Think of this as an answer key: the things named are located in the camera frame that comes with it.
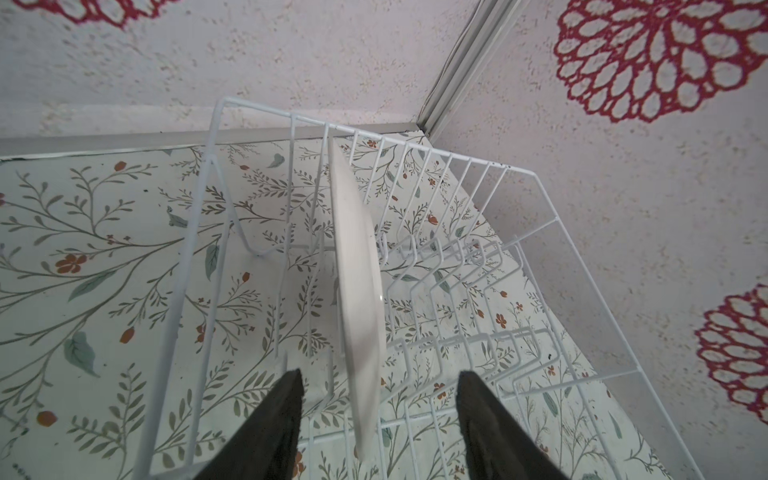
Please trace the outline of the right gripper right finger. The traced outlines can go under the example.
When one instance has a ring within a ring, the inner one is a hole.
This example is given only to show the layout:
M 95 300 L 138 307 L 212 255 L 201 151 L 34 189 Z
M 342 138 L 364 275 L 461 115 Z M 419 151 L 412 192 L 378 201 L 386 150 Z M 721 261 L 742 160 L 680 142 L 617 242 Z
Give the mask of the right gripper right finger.
M 456 409 L 471 479 L 566 479 L 473 371 L 459 375 Z

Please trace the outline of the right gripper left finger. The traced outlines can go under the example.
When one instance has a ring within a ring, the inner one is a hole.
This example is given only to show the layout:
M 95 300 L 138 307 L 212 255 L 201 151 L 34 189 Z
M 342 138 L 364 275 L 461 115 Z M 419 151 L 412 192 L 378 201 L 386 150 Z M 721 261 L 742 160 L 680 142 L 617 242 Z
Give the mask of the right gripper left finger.
M 301 371 L 286 372 L 195 478 L 290 479 L 297 456 L 303 397 Z

